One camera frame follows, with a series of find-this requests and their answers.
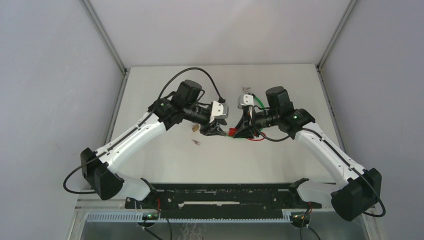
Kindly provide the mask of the red cable lock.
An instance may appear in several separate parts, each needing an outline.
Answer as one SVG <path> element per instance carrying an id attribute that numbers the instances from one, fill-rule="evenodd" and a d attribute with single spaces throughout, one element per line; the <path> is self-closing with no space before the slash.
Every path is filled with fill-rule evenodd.
<path id="1" fill-rule="evenodd" d="M 229 128 L 229 130 L 228 130 L 229 136 L 227 136 L 227 137 L 234 139 L 235 138 L 234 135 L 235 135 L 236 131 L 237 131 L 236 128 Z M 264 137 L 262 137 L 262 138 L 247 138 L 247 140 L 252 141 L 252 142 L 260 142 L 260 141 L 265 140 L 265 138 Z"/>

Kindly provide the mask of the brass padlock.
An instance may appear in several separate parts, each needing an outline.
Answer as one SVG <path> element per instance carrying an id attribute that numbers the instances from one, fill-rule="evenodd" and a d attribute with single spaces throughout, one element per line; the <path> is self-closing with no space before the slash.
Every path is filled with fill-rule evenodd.
<path id="1" fill-rule="evenodd" d="M 198 123 L 195 123 L 192 125 L 192 132 L 195 133 L 196 131 L 198 131 L 200 129 L 200 125 Z"/>

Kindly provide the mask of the brass padlock keys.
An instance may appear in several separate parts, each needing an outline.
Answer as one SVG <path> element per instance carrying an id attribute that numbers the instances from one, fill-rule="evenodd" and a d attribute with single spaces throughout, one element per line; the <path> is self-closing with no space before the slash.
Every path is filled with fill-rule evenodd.
<path id="1" fill-rule="evenodd" d="M 195 140 L 195 139 L 192 139 L 191 141 L 194 142 L 197 146 L 201 145 L 201 143 L 199 141 Z"/>

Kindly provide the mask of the green cable lock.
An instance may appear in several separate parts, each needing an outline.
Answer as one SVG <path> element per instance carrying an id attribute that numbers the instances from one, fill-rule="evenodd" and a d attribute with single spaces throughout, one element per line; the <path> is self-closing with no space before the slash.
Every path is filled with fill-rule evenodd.
<path id="1" fill-rule="evenodd" d="M 260 106 L 260 108 L 264 108 L 265 106 L 263 105 L 263 103 L 262 103 L 262 101 L 256 96 L 256 95 L 254 95 L 254 94 L 251 94 L 253 97 L 254 97 L 254 103 L 258 103 L 259 104 L 259 106 Z"/>

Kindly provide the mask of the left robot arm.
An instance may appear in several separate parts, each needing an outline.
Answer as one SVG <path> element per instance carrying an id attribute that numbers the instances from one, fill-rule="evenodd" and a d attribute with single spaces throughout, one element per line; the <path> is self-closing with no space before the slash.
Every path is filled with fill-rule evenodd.
<path id="1" fill-rule="evenodd" d="M 101 200 L 115 196 L 137 200 L 149 209 L 156 203 L 155 188 L 144 178 L 134 178 L 120 172 L 125 162 L 141 147 L 184 120 L 200 125 L 204 136 L 225 136 L 229 106 L 225 100 L 202 105 L 202 86 L 192 80 L 181 82 L 176 91 L 159 98 L 128 130 L 111 142 L 80 154 L 82 175 Z"/>

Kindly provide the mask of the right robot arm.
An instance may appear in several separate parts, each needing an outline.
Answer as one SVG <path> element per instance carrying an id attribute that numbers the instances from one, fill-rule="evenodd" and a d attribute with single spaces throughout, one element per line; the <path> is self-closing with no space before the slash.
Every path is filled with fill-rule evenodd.
<path id="1" fill-rule="evenodd" d="M 345 221 L 364 214 L 381 218 L 386 208 L 381 200 L 382 175 L 375 168 L 366 169 L 342 151 L 305 109 L 295 108 L 288 91 L 276 86 L 265 92 L 268 107 L 255 106 L 252 94 L 238 98 L 243 111 L 233 138 L 263 137 L 278 143 L 293 139 L 306 148 L 327 170 L 332 183 L 302 178 L 291 185 L 289 203 L 302 208 L 308 202 L 330 206 Z"/>

